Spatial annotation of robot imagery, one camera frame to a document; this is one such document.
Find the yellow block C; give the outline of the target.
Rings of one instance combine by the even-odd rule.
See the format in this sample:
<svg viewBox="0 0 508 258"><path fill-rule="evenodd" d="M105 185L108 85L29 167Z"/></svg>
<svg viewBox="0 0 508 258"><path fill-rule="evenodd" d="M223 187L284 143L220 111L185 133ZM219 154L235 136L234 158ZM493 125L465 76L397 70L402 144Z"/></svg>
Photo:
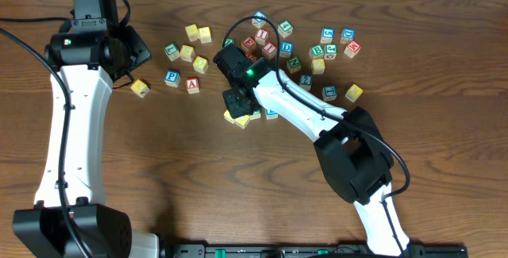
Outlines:
<svg viewBox="0 0 508 258"><path fill-rule="evenodd" d="M231 117L230 112L228 110L224 112L224 119L230 122L231 124L235 123L234 119Z"/></svg>

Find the green block R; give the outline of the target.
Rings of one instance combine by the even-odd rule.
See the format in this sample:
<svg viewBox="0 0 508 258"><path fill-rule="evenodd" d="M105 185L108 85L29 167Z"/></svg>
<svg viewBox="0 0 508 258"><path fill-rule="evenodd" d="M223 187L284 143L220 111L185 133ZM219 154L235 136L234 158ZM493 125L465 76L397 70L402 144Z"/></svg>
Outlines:
<svg viewBox="0 0 508 258"><path fill-rule="evenodd" d="M253 113L250 115L250 118L251 118L252 120L255 120L255 119L260 119L260 118L261 118L261 114L262 114L261 109L254 110L254 111L253 111Z"/></svg>

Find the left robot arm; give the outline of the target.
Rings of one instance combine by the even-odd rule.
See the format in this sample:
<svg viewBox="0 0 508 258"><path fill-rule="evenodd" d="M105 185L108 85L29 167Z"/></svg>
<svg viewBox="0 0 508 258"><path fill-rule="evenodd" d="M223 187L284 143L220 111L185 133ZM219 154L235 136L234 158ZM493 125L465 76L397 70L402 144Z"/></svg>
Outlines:
<svg viewBox="0 0 508 258"><path fill-rule="evenodd" d="M133 230L106 205L102 142L116 82L151 53L119 17L120 0L74 0L71 18L37 59L49 70L52 123L33 207L17 210L13 232L37 257L158 257L160 238Z"/></svg>

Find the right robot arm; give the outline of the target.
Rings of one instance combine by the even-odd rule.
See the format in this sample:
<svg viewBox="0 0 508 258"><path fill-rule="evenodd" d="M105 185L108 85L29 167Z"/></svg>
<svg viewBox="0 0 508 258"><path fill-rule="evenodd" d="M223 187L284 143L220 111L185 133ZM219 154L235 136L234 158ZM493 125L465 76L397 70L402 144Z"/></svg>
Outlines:
<svg viewBox="0 0 508 258"><path fill-rule="evenodd" d="M325 181L356 208L368 248L383 256L405 256L409 237L394 209L391 168L401 157L380 135L370 114L332 106L293 82L267 59L251 61L229 44L213 62L230 88L223 92L232 118L266 109L285 118L314 144Z"/></svg>

